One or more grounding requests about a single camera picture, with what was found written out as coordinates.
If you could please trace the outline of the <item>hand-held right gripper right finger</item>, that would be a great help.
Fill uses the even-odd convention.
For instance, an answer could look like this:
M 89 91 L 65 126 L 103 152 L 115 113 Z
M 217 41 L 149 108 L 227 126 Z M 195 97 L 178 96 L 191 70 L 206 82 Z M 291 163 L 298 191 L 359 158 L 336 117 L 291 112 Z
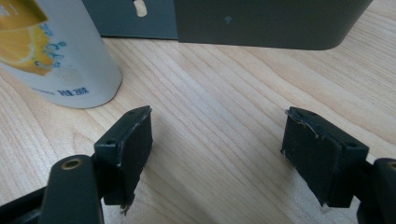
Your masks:
M 290 107 L 281 153 L 320 204 L 350 206 L 369 148 L 320 115 Z

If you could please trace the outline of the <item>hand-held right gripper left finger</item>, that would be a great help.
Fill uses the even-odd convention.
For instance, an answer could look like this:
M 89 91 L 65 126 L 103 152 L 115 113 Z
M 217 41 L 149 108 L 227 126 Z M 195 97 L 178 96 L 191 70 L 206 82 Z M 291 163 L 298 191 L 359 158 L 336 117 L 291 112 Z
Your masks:
M 94 145 L 93 164 L 100 198 L 126 215 L 152 149 L 151 107 L 126 112 Z

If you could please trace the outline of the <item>white bottle with orange label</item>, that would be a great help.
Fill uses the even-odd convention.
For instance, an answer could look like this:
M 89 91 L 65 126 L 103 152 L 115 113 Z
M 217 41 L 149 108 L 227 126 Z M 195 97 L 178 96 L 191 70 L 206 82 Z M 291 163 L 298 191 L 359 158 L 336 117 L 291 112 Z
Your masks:
M 0 67 L 56 105 L 109 102 L 121 74 L 81 0 L 0 0 Z

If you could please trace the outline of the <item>dark grey slotted rack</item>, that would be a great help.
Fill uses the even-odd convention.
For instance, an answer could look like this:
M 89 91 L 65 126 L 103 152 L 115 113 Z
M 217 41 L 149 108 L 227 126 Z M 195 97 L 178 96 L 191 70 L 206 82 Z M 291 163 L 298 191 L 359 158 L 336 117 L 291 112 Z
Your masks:
M 82 0 L 103 37 L 325 50 L 373 0 Z

